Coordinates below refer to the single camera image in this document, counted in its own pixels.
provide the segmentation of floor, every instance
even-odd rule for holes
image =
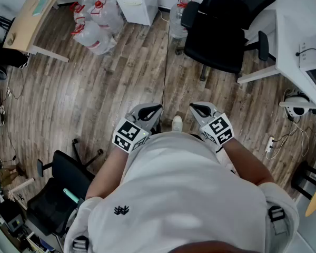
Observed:
[[[37,194],[51,176],[48,169],[44,178],[38,177],[37,159],[51,162],[57,149],[73,155],[71,142],[78,138],[83,162],[96,155],[98,149],[105,151],[90,166],[90,171],[96,173],[112,147],[113,128],[119,119],[139,103],[162,101],[168,41],[166,22],[160,14],[151,27],[127,23],[115,38],[118,44],[114,50],[100,56],[75,42],[70,35],[73,30],[69,8],[52,9],[36,45],[69,57],[69,63],[33,55],[28,68],[22,71],[9,68],[7,80],[0,81],[3,94],[8,86],[16,98],[21,94],[18,99],[11,96],[3,103],[6,121],[0,128],[0,157],[8,161],[16,154],[15,163],[20,161],[29,177],[35,178],[33,184],[18,192],[24,203]],[[184,54],[175,55],[179,44],[182,44],[179,40],[169,40],[163,130],[169,129],[178,114],[184,120],[183,131],[197,133],[199,127],[189,104],[214,103],[229,117],[236,138],[268,167],[276,182],[295,197],[290,177],[302,161],[302,135],[292,136],[272,160],[266,159],[264,151],[269,136],[279,139],[291,127],[278,104],[284,91],[293,85],[280,75],[239,85],[237,76],[214,69],[209,69],[206,81],[201,82],[202,65]],[[245,53],[242,74],[272,64],[271,59],[259,61],[257,52],[249,51]],[[299,126],[307,129],[310,137],[310,150],[305,158],[313,164],[316,115],[303,116]],[[229,162],[223,150],[218,158],[223,164]],[[24,178],[17,178],[10,187],[23,181]]]

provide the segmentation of white cabinet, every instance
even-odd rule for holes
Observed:
[[[157,0],[117,0],[130,23],[152,25],[158,12]]]

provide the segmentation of shoe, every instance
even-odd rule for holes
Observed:
[[[26,170],[20,162],[16,165],[16,171],[19,174],[19,176],[24,176],[26,179],[28,179],[28,175],[26,173]]]
[[[176,115],[172,121],[172,131],[182,132],[183,130],[183,120],[179,115]]]

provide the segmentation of shirt logo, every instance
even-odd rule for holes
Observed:
[[[118,206],[118,207],[115,207],[115,211],[114,211],[114,214],[115,215],[126,215],[129,211],[129,206],[124,206],[124,208]]]

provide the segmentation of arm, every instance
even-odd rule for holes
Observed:
[[[96,177],[90,184],[85,199],[92,197],[106,198],[121,182],[128,153],[115,147],[106,159]]]
[[[275,183],[266,166],[236,139],[226,142],[223,148],[242,179],[257,186],[267,182]]]

